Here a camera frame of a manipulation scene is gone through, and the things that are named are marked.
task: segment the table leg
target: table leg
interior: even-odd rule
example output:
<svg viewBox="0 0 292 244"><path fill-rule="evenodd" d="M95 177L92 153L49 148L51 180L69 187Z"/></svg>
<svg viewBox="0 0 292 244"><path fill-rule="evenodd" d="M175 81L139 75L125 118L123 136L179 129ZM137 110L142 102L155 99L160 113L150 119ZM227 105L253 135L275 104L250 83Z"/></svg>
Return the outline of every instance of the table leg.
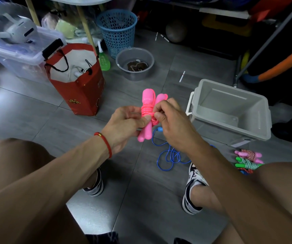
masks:
<svg viewBox="0 0 292 244"><path fill-rule="evenodd" d="M34 9L32 0L25 0L25 2L26 2L27 7L29 8L34 24L36 24L37 26L40 26L40 22L39 22L36 10Z"/></svg>
<svg viewBox="0 0 292 244"><path fill-rule="evenodd" d="M93 46L95 55L97 55L96 54L95 45L94 45L94 42L93 42L93 38L92 38L91 32L89 31L89 28L88 28L88 25L87 25L87 20L86 20L85 15L84 15L84 11L83 11L81 6L76 6L76 7L77 7L77 11L78 11L79 17L80 17L80 19L82 21L82 24L83 24L83 27L84 27L84 31L86 32L87 39L88 39L89 43Z"/></svg>

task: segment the white stick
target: white stick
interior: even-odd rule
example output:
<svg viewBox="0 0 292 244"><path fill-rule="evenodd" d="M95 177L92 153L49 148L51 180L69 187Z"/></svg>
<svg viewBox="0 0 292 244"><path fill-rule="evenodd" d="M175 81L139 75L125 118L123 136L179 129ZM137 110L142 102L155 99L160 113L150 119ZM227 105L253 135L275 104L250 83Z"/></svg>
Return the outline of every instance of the white stick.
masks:
<svg viewBox="0 0 292 244"><path fill-rule="evenodd" d="M181 75L181 78L180 78L180 81L179 81L179 82L181 82L181 80L182 80L184 74L185 74L185 71L183 71L183 74Z"/></svg>

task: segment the knee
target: knee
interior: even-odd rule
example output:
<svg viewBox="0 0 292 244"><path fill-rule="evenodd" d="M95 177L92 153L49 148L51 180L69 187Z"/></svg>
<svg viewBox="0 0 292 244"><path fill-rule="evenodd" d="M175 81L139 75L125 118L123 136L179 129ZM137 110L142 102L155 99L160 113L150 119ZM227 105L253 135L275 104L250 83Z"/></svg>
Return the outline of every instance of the knee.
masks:
<svg viewBox="0 0 292 244"><path fill-rule="evenodd" d="M265 164L253 173L253 178L265 188L292 182L292 162Z"/></svg>
<svg viewBox="0 0 292 244"><path fill-rule="evenodd" d="M37 169L54 159L42 145L16 138L0 140L0 154L7 154L9 160L23 158L33 163Z"/></svg>

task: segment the white table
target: white table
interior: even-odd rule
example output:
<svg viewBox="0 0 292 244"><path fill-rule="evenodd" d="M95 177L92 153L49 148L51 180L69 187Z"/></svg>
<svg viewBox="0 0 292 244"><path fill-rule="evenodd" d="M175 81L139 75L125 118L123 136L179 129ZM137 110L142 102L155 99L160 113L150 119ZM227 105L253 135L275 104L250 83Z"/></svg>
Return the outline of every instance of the white table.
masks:
<svg viewBox="0 0 292 244"><path fill-rule="evenodd" d="M34 9L32 0L25 0L25 1L26 1L26 4L30 10L30 13L31 13L31 16L32 16L34 23L37 26L40 26L40 22L38 20L37 13ZM94 45L91 33L90 33L88 25L87 25L86 17L84 16L84 12L83 12L83 9L81 6L99 5L101 11L103 11L104 7L102 4L109 2L111 0L51 0L51 1L54 1L56 8L57 8L57 6L59 6L58 3L65 3L65 4L70 4L70 5L76 6L79 17L80 17L82 24L83 24L83 27L84 27L84 31L86 32L87 39L88 39L89 43L93 46L94 52L96 53L95 45Z"/></svg>

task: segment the gray ball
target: gray ball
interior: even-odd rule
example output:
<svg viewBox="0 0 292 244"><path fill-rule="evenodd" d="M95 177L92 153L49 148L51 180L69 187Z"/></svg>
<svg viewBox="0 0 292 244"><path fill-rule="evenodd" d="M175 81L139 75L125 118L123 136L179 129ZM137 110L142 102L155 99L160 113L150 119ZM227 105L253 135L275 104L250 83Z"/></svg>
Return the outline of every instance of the gray ball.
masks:
<svg viewBox="0 0 292 244"><path fill-rule="evenodd" d="M188 28L182 20L175 19L166 25L165 32L171 42L179 43L186 38Z"/></svg>

